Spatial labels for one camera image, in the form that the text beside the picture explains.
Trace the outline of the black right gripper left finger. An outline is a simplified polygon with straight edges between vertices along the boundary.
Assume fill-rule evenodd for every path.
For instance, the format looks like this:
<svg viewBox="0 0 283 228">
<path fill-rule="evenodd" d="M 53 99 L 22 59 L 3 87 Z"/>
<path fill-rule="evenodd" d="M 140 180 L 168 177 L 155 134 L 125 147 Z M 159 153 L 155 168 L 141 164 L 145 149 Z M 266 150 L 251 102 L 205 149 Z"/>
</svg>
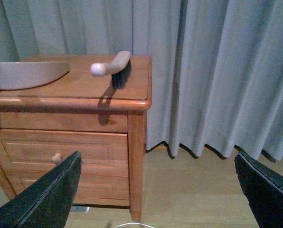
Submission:
<svg viewBox="0 0 283 228">
<path fill-rule="evenodd" d="M 74 152 L 0 207 L 0 228 L 63 228 L 74 201 L 82 168 Z"/>
</svg>

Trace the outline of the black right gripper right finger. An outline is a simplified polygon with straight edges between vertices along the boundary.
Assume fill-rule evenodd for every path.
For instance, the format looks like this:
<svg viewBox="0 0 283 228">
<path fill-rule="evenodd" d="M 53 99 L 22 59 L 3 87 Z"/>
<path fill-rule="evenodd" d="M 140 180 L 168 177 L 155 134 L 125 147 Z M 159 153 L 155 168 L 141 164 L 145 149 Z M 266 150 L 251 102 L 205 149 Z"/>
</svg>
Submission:
<svg viewBox="0 0 283 228">
<path fill-rule="evenodd" d="M 283 228 L 283 176 L 245 152 L 235 157 L 241 189 L 261 228 Z"/>
</svg>

